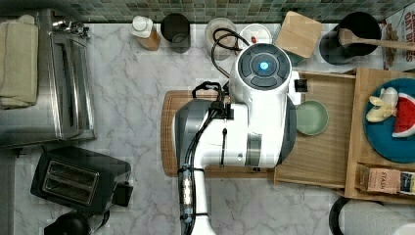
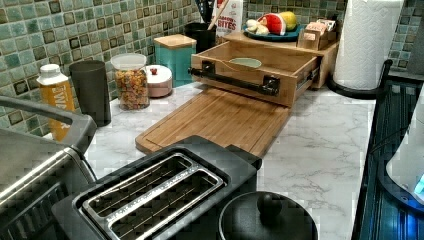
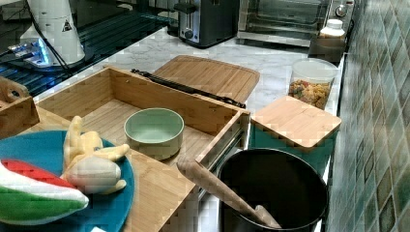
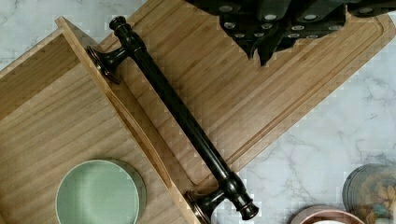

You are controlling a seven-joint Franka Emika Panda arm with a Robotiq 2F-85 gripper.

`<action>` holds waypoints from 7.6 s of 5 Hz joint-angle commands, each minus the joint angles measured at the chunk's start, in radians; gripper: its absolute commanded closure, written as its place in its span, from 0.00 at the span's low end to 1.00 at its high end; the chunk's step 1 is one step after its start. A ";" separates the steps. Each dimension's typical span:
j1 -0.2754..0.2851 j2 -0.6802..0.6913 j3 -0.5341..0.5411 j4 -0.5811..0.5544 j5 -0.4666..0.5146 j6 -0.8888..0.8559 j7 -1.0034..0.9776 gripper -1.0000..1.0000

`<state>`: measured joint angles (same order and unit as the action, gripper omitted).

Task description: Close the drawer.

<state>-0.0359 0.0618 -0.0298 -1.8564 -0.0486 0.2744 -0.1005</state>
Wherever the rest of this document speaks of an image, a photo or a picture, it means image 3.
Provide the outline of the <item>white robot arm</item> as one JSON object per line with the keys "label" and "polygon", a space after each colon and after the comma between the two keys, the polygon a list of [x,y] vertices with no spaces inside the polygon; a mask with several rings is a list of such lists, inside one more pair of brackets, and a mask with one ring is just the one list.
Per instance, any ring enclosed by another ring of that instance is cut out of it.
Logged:
{"label": "white robot arm", "polygon": [[73,23],[69,0],[26,0],[32,25],[20,37],[33,43],[35,56],[27,62],[38,68],[71,66],[85,57]]}

